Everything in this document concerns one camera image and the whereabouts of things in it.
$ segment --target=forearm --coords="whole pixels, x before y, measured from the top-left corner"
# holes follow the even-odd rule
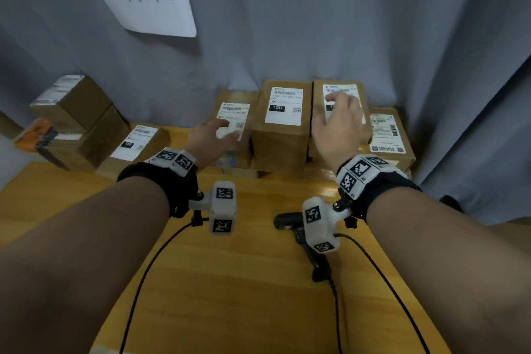
[[[531,345],[531,259],[525,253],[408,188],[377,197],[367,218],[454,352],[518,352]]]
[[[49,347],[50,342],[86,352],[168,214],[162,189],[132,177],[6,247],[0,255],[0,340],[13,344],[11,352],[25,351],[21,344]]]

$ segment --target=black cable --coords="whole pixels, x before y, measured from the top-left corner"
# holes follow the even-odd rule
[[[417,327],[417,324],[415,323],[415,320],[413,319],[413,317],[411,316],[411,314],[409,313],[409,311],[407,310],[406,308],[406,305],[402,302],[401,298],[398,296],[397,292],[395,291],[395,289],[393,288],[393,286],[391,285],[391,283],[389,283],[389,280],[387,279],[387,277],[382,273],[382,271],[380,270],[380,268],[378,267],[378,265],[374,262],[374,260],[372,259],[372,257],[369,256],[369,254],[367,253],[367,251],[365,249],[363,249],[363,246],[361,246],[354,238],[350,237],[349,235],[347,234],[334,234],[334,237],[343,237],[343,238],[347,238],[347,239],[350,239],[353,243],[355,243],[357,245],[357,247],[359,249],[362,250],[362,252],[365,254],[365,256],[367,257],[367,259],[369,260],[369,262],[374,266],[374,268],[376,269],[376,271],[378,271],[378,273],[380,273],[380,276],[383,278],[383,281],[386,282],[387,286],[389,287],[389,289],[391,290],[391,292],[393,293],[393,295],[395,296],[395,298],[397,299],[398,303],[400,304],[400,306],[402,307],[402,309],[404,310],[404,312],[406,313],[407,317],[409,318],[409,321],[411,322],[412,326],[413,326],[413,329],[415,329],[415,332],[417,333],[417,336],[418,336],[418,339],[421,341],[421,344],[422,344],[422,348],[424,349],[424,352],[426,352],[426,354],[430,354],[430,349],[428,349],[428,345],[426,344],[426,342],[424,341],[424,338],[422,337],[422,334],[421,334],[421,331],[418,329]]]
[[[341,349],[341,334],[339,332],[339,299],[337,297],[337,290],[335,289],[335,284],[332,278],[328,279],[328,283],[330,284],[330,288],[332,289],[332,294],[334,294],[335,300],[335,333],[337,335],[337,349],[339,354],[342,354],[343,350]]]
[[[119,351],[119,354],[124,354],[124,350],[125,350],[125,342],[127,341],[127,335],[129,334],[129,328],[131,326],[131,321],[133,320],[133,314],[134,314],[134,309],[136,307],[136,302],[138,301],[138,296],[140,295],[140,289],[142,288],[142,284],[144,283],[144,280],[145,280],[145,277],[148,275],[148,271],[149,269],[151,268],[151,266],[153,265],[153,263],[155,262],[155,259],[160,255],[160,253],[164,250],[164,248],[166,248],[166,246],[168,246],[168,244],[176,237],[178,236],[183,230],[187,229],[188,227],[190,227],[192,225],[192,223],[188,223],[187,225],[185,225],[184,227],[182,227],[180,230],[178,230],[175,234],[173,234],[171,237],[169,237],[169,239],[160,247],[159,250],[157,250],[157,253],[155,254],[155,256],[153,257],[153,259],[149,262],[149,265],[148,267],[145,268],[145,271],[144,271],[144,274],[142,276],[142,279],[140,280],[140,283],[138,284],[138,288],[136,289],[136,294],[135,294],[135,297],[134,297],[134,300],[133,300],[133,304],[131,305],[131,311],[129,312],[129,319],[127,319],[127,325],[125,326],[125,331],[124,331],[124,337],[122,338],[122,345],[120,346],[120,351]]]

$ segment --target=table surface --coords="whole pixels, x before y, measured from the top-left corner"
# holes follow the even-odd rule
[[[189,129],[167,128],[174,148]],[[159,256],[144,283],[126,351],[140,353],[335,353],[334,298],[326,283],[311,281],[312,266],[289,231],[277,231],[276,214],[301,210],[304,200],[332,202],[330,182],[225,176],[209,168],[198,176],[236,183],[238,222],[230,237],[207,227],[189,228]],[[31,163],[0,192],[0,246],[37,223],[111,185],[94,174]],[[154,252],[189,215],[172,218],[146,262],[116,302],[96,344],[117,349],[136,287]],[[449,353],[439,332],[363,222],[354,237],[402,297],[432,353]],[[342,240],[328,255],[340,293],[345,353],[422,353],[419,340],[394,296],[355,244]]]

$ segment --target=person's left hand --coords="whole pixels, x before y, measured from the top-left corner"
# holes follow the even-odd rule
[[[234,131],[222,139],[216,137],[216,131],[229,126],[226,119],[213,119],[197,126],[190,132],[184,150],[196,158],[197,171],[215,163],[227,149],[238,140],[240,133]]]

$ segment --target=gray curtain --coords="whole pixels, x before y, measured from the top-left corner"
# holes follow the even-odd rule
[[[22,124],[73,72],[130,119],[185,127],[218,89],[359,79],[405,114],[428,193],[485,223],[531,212],[530,0],[190,0],[193,39],[128,32],[103,0],[0,1],[0,109]]]

